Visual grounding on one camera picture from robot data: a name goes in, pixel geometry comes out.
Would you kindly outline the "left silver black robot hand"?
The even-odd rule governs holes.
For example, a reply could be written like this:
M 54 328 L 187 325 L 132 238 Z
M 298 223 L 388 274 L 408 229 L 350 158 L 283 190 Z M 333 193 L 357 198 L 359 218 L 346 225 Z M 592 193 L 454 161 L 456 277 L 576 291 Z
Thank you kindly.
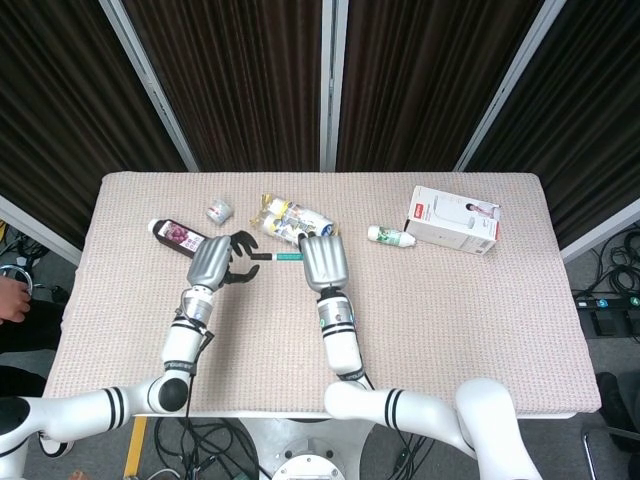
M 248 283 L 257 275 L 259 266 L 253 265 L 247 273 L 233 273 L 230 271 L 232 254 L 251 256 L 257 249 L 256 239 L 244 230 L 205 239 L 193 257 L 187 281 L 192 287 L 203 286 L 212 292 L 224 285 Z

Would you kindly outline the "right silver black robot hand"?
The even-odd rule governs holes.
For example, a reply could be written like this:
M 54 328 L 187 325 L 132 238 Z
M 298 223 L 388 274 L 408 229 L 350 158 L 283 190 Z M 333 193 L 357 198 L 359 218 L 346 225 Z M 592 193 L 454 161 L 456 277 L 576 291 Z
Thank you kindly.
M 299 248 L 305 278 L 313 291 L 346 287 L 349 271 L 341 236 L 301 236 Z

